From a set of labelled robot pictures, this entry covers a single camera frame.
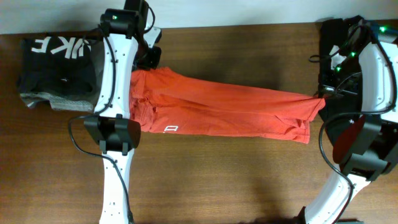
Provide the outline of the red orange soccer t-shirt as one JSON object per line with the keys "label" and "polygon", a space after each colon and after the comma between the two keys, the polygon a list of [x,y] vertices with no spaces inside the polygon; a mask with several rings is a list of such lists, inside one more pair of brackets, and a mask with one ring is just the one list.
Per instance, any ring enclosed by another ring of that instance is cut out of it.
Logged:
{"label": "red orange soccer t-shirt", "polygon": [[131,119],[144,132],[308,143],[323,98],[185,77],[168,67],[131,74]]}

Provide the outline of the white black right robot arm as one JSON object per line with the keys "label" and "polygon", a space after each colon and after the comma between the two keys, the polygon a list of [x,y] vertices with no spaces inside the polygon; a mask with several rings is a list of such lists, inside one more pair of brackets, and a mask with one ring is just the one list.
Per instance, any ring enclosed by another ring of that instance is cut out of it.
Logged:
{"label": "white black right robot arm", "polygon": [[397,30],[360,20],[322,35],[318,91],[326,98],[320,137],[333,147],[320,194],[296,223],[340,223],[354,197],[397,165]]}

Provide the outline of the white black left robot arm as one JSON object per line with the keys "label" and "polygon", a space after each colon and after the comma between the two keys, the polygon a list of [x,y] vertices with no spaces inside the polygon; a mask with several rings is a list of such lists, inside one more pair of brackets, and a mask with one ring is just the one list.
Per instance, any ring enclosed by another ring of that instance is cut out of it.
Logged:
{"label": "white black left robot arm", "polygon": [[107,9],[101,16],[104,65],[94,113],[84,125],[95,143],[104,168],[104,194],[100,223],[133,223],[129,201],[129,174],[140,140],[139,123],[130,119],[131,73],[156,49],[161,30],[147,23],[144,12]]}

